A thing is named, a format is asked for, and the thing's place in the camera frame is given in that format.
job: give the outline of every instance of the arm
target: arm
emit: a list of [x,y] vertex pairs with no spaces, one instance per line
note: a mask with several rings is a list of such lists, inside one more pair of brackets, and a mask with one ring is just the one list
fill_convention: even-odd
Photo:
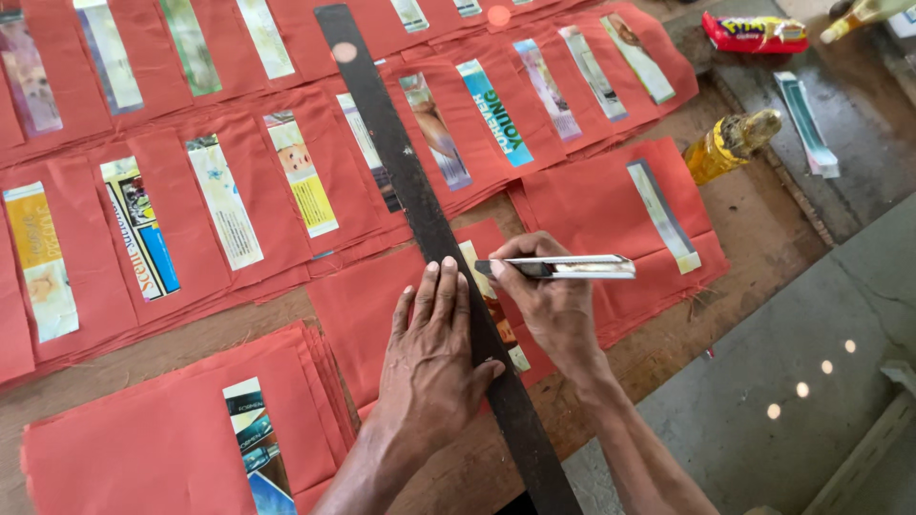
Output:
[[642,420],[598,346],[592,286],[584,279],[532,280],[499,259],[570,256],[547,233],[509,240],[490,255],[496,283],[518,304],[534,339],[575,386],[630,515],[718,513]]
[[420,287],[408,286],[398,300],[378,403],[312,515],[384,513],[474,418],[506,366],[497,360],[471,366],[469,327],[467,278],[451,257],[441,267],[431,262]]

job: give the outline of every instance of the fingernail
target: fingernail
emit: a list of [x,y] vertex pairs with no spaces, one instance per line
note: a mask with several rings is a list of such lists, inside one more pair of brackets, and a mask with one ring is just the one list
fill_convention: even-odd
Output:
[[506,270],[506,265],[499,259],[490,259],[490,271],[493,272],[493,277],[499,279],[499,276],[503,275],[503,271]]

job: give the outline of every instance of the left hand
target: left hand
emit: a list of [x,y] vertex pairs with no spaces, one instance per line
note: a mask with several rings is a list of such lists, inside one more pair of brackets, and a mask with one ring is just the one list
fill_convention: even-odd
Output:
[[395,447],[425,462],[458,437],[480,410],[490,382],[505,370],[498,360],[471,366],[467,278],[452,257],[441,267],[433,261],[416,292],[408,287],[398,300],[378,404],[364,429],[401,440],[404,446]]

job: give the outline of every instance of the glue bottle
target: glue bottle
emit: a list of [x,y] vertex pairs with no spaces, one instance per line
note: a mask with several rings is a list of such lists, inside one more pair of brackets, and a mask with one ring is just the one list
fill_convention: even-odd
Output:
[[856,0],[843,17],[821,33],[821,41],[830,44],[850,30],[884,21],[912,7],[913,0]]
[[752,115],[728,115],[713,130],[684,150],[683,158],[697,185],[748,162],[782,128],[782,115],[764,109]]

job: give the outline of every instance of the box cutter blade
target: box cutter blade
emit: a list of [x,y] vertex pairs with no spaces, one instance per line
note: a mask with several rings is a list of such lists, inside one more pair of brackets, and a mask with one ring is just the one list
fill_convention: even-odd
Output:
[[[618,254],[602,256],[517,257],[502,259],[532,279],[635,279],[636,265]],[[474,269],[493,277],[490,261],[478,259]]]

